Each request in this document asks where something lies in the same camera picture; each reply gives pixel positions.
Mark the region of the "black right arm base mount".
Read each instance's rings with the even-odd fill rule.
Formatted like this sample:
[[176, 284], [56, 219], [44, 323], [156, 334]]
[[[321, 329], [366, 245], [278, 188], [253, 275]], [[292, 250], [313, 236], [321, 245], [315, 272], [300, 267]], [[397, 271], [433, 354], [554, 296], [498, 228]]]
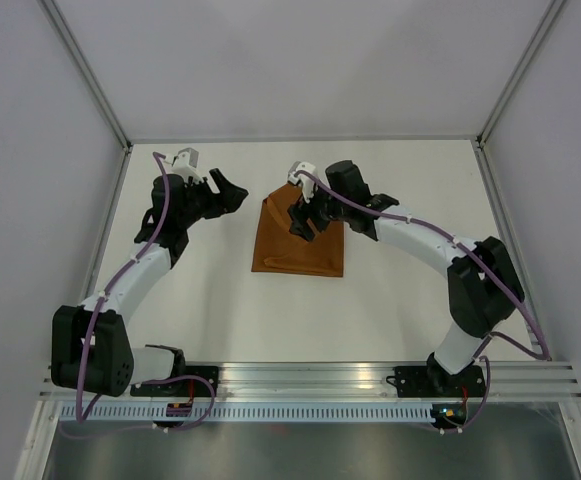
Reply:
[[481, 398], [486, 392], [484, 372], [478, 365], [470, 365], [461, 373], [449, 375], [443, 369], [427, 365], [397, 365], [386, 378], [403, 399], [460, 399]]

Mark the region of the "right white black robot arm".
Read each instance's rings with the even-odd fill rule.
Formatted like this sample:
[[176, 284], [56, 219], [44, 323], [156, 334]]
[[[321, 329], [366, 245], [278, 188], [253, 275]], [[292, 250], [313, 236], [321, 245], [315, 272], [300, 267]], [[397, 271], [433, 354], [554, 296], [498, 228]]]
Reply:
[[417, 258], [447, 282], [452, 324], [426, 361], [429, 388], [448, 395], [463, 381], [488, 335], [525, 300], [506, 246], [495, 237], [477, 241], [446, 232], [411, 214], [397, 199], [373, 193], [358, 166], [336, 162], [321, 180], [314, 165], [296, 162], [287, 181], [300, 189], [288, 209], [289, 231], [308, 242], [334, 222]]

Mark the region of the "brown cloth napkin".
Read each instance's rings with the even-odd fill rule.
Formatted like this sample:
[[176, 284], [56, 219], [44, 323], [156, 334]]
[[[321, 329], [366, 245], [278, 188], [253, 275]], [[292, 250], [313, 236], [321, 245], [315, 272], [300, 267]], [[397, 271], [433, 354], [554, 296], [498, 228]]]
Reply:
[[262, 201], [251, 271], [342, 278], [345, 253], [342, 222], [331, 223], [312, 242], [290, 233], [287, 210], [300, 194], [298, 187], [286, 184]]

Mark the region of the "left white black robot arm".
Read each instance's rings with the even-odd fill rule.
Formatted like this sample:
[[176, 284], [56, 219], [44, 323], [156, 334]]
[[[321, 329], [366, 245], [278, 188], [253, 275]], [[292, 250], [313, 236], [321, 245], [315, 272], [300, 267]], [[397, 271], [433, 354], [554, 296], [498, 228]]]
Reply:
[[150, 384], [176, 396], [188, 384], [181, 349], [147, 344], [134, 348], [127, 327], [139, 305], [181, 258], [188, 231], [200, 220], [236, 212], [248, 191], [218, 169], [208, 177], [169, 173], [154, 179], [151, 207], [134, 249], [99, 293], [55, 312], [51, 336], [54, 385], [118, 397], [130, 386]]

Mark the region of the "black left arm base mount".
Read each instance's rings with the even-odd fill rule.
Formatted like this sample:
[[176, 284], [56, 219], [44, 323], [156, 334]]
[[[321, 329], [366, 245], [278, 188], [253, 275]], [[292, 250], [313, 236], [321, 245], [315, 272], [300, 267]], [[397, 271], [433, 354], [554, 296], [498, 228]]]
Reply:
[[130, 389], [132, 397], [179, 398], [184, 400], [209, 399], [211, 390], [217, 391], [219, 367], [192, 365], [182, 372], [173, 373], [167, 380], [148, 381]]

